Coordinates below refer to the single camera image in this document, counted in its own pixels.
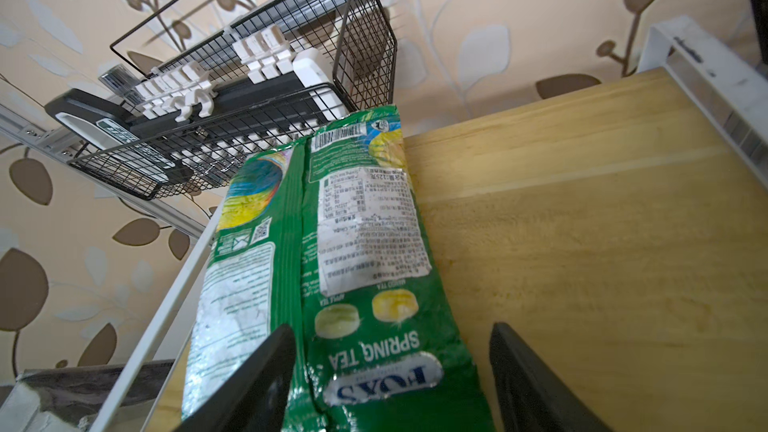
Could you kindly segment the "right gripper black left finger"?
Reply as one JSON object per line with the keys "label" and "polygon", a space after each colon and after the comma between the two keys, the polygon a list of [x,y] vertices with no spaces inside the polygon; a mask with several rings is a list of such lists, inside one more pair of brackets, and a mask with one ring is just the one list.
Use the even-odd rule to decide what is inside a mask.
{"label": "right gripper black left finger", "polygon": [[293,329],[279,326],[179,431],[279,431],[296,362]]}

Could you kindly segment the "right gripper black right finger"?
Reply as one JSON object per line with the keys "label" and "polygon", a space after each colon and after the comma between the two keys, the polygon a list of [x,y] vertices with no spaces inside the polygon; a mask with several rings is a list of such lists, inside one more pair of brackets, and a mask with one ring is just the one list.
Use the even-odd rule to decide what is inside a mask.
{"label": "right gripper black right finger", "polygon": [[504,322],[493,325],[489,360],[506,431],[610,429]]}

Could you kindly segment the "green snack bag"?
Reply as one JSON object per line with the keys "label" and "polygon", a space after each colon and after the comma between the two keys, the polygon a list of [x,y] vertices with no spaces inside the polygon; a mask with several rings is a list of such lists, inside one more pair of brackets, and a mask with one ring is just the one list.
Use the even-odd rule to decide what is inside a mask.
{"label": "green snack bag", "polygon": [[250,156],[230,183],[190,339],[181,422],[281,325],[279,431],[490,431],[393,105]]}

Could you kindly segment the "white fabric grocery bag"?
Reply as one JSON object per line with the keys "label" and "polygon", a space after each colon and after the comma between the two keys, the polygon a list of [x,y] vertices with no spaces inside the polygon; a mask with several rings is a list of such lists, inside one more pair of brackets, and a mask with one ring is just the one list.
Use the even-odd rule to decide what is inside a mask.
{"label": "white fabric grocery bag", "polygon": [[[145,363],[108,429],[140,431],[172,370]],[[3,431],[88,431],[123,371],[121,365],[26,371],[1,405]]]}

